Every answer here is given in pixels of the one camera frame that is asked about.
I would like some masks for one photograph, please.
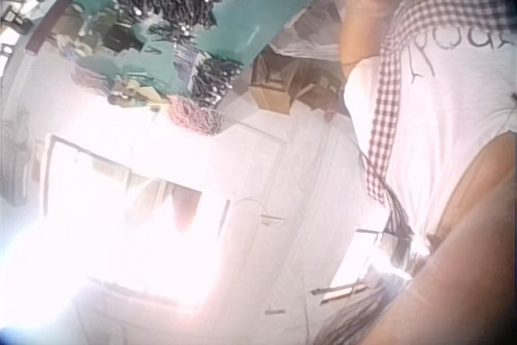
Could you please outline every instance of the checkered scarf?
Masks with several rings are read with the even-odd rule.
[[[404,0],[397,8],[380,48],[379,86],[366,163],[368,194],[382,204],[400,106],[401,51],[416,35],[437,27],[514,32],[517,22],[510,0]]]

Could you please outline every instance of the person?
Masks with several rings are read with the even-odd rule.
[[[344,101],[368,193],[440,237],[364,344],[495,343],[515,323],[512,12],[511,0],[347,0]],[[346,325],[316,344],[356,343]]]

